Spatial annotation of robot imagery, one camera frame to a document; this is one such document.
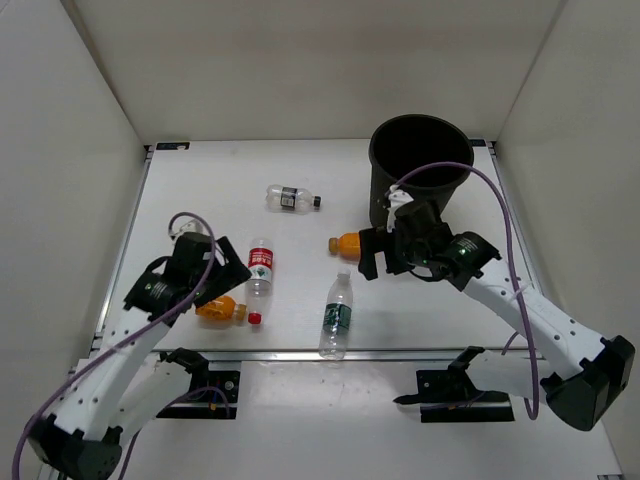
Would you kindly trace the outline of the orange bottle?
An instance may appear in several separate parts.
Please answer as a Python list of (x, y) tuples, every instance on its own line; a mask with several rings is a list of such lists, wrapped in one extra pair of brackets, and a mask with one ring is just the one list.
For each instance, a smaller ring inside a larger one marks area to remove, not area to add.
[(340, 237), (328, 240), (328, 250), (333, 256), (349, 261), (357, 261), (361, 256), (360, 236), (358, 232), (344, 233)]
[(197, 316), (218, 322), (240, 322), (246, 312), (247, 306), (236, 302), (230, 296), (218, 297), (195, 310)]

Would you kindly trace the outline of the clear bottle red label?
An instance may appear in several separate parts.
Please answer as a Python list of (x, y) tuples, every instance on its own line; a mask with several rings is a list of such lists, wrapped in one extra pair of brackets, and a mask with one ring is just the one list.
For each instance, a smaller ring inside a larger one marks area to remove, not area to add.
[(245, 287), (248, 323), (258, 326), (269, 304), (273, 284), (274, 249), (266, 238), (256, 238), (249, 248), (247, 268), (251, 273)]

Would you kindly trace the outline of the clear bottle black label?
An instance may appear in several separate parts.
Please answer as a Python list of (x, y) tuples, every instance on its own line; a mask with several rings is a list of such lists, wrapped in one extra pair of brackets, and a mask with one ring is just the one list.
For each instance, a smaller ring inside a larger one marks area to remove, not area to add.
[(273, 211), (307, 213), (319, 210), (322, 199), (304, 188), (273, 184), (266, 189), (265, 201)]

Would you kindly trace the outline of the clear bottle green label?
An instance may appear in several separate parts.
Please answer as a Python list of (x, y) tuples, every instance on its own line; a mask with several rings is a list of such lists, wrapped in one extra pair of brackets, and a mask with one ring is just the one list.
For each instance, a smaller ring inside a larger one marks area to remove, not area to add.
[(353, 290), (351, 272), (338, 272), (332, 284), (324, 310), (319, 354), (322, 358), (342, 360), (348, 346), (348, 336), (352, 319)]

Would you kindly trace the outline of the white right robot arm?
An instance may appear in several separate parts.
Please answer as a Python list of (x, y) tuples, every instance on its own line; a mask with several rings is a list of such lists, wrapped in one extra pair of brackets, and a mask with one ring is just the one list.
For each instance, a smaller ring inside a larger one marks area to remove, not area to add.
[(426, 282), (449, 282), (520, 335), (531, 336), (544, 358), (533, 381), (530, 361), (470, 346), (437, 373), (426, 392), (401, 396), (397, 403), (460, 405), (487, 391), (526, 399), (540, 394), (564, 423), (589, 431), (626, 388), (635, 356), (627, 339), (607, 339), (537, 291), (515, 286), (515, 275), (493, 245), (473, 232), (452, 233), (430, 204), (400, 207), (393, 226), (362, 230), (359, 242), (358, 270), (366, 279), (378, 276), (377, 253), (383, 253), (389, 274), (425, 268)]

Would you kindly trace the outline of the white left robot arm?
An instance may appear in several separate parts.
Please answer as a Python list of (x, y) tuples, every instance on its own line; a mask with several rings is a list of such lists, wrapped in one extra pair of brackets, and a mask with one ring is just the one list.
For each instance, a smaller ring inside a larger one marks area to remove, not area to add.
[(124, 444), (149, 420), (175, 399), (198, 400), (211, 388), (208, 362), (195, 351), (162, 355), (154, 372), (133, 386), (143, 363), (179, 316), (249, 277), (227, 237), (180, 235), (172, 254), (151, 262), (133, 284), (98, 355), (29, 427), (37, 456), (69, 479), (109, 478)]

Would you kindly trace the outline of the black round bin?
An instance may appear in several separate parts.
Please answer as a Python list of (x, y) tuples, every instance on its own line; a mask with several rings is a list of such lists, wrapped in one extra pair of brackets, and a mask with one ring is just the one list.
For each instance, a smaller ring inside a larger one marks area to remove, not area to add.
[[(385, 193), (395, 181), (418, 167), (455, 162), (474, 164), (470, 140), (446, 120), (425, 114), (407, 114), (381, 124), (373, 133), (368, 156), (371, 163), (369, 220), (384, 226)], [(455, 192), (469, 177), (465, 169), (438, 167), (418, 173), (402, 186), (416, 200), (431, 200), (443, 211)]]

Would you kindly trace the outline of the dark table label sticker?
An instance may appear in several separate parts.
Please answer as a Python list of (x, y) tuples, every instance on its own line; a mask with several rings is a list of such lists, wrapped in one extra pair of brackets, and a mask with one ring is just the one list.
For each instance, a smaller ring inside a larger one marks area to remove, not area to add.
[(156, 144), (158, 151), (184, 151), (190, 148), (190, 142), (160, 142)]

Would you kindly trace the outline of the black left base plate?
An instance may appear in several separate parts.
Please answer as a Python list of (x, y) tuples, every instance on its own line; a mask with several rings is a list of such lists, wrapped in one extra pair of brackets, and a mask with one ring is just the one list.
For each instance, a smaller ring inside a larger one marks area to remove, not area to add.
[(240, 362), (211, 362), (191, 380), (188, 393), (157, 414), (158, 419), (234, 420), (238, 411)]

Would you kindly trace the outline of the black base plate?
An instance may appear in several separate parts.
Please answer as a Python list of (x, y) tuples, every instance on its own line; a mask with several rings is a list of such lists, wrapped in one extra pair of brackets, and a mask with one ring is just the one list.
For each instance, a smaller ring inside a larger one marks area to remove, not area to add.
[(240, 362), (211, 362), (191, 380), (188, 393), (157, 414), (158, 419), (234, 420), (238, 411)]
[(510, 398), (497, 391), (480, 391), (449, 370), (417, 370), (417, 391), (396, 397), (401, 407), (417, 406), (420, 422), (505, 423), (513, 422)]

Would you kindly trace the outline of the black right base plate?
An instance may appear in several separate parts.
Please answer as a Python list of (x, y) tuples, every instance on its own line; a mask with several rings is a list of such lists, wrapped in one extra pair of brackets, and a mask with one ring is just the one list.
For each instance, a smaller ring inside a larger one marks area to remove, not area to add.
[(396, 397), (401, 407), (417, 406), (420, 422), (505, 423), (513, 422), (510, 398), (497, 391), (480, 391), (449, 370), (417, 370), (417, 391)]

